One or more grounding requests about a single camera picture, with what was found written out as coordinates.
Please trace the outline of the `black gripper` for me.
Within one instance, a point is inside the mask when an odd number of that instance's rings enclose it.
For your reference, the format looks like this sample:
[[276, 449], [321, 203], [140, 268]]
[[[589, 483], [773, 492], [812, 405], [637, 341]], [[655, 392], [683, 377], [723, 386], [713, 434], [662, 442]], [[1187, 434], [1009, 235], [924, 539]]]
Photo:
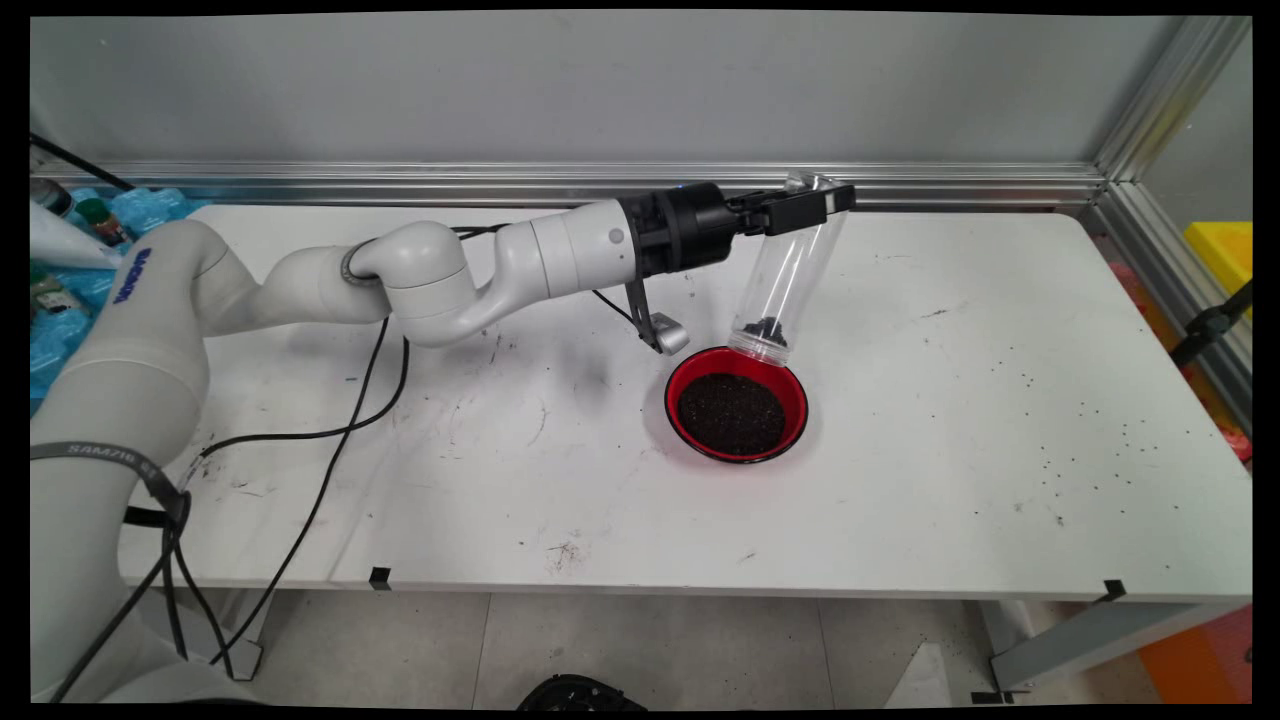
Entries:
[[722, 263], [739, 233], [777, 236], [823, 225], [856, 204], [852, 186], [754, 191], [726, 199], [710, 182], [627, 196], [637, 281]]

